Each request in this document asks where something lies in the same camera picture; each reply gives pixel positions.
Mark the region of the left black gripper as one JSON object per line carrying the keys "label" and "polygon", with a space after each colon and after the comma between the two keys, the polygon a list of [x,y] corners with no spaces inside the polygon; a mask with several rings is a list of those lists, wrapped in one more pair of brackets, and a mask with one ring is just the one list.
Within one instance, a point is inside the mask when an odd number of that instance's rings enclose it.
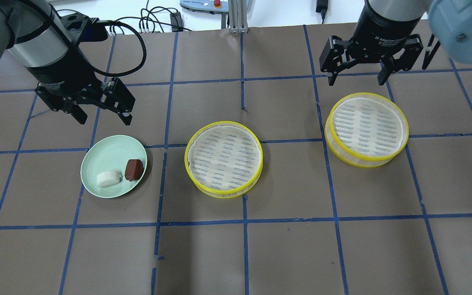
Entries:
{"label": "left black gripper", "polygon": [[86,59],[60,58],[50,65],[27,69],[38,80],[36,94],[51,111],[62,111],[84,125],[87,114],[80,104],[93,104],[109,109],[126,126],[131,125],[135,97],[119,78],[101,82]]}

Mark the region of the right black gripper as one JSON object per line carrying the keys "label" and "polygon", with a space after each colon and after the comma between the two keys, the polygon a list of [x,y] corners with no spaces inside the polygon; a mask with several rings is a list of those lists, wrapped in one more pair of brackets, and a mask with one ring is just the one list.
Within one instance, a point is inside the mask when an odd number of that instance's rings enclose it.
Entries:
{"label": "right black gripper", "polygon": [[412,34],[423,13],[416,2],[365,2],[352,37],[344,41],[330,36],[320,55],[320,71],[329,86],[340,72],[358,64],[381,61],[380,86],[391,74],[410,70],[424,48],[421,37]]}

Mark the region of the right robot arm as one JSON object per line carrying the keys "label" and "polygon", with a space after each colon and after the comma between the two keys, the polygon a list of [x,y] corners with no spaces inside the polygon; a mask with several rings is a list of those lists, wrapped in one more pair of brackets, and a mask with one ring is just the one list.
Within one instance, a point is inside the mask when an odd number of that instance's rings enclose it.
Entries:
{"label": "right robot arm", "polygon": [[381,64],[378,83],[410,70],[421,53],[427,69],[438,49],[472,64],[472,0],[366,0],[352,37],[332,35],[320,55],[320,71],[333,86],[340,72]]}

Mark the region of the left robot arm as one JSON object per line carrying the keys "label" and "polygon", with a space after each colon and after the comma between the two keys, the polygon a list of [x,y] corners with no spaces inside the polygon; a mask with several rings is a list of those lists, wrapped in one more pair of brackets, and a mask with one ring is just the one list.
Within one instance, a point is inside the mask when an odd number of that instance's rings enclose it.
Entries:
{"label": "left robot arm", "polygon": [[[107,73],[84,56],[80,43],[106,40],[107,27],[124,27],[135,34],[142,47],[142,60],[135,68]],[[136,100],[120,77],[138,71],[147,52],[142,37],[130,25],[79,12],[60,16],[45,0],[0,0],[0,59],[4,52],[10,52],[37,79],[34,91],[51,111],[63,111],[84,125],[87,114],[81,106],[94,105],[131,124]]]}

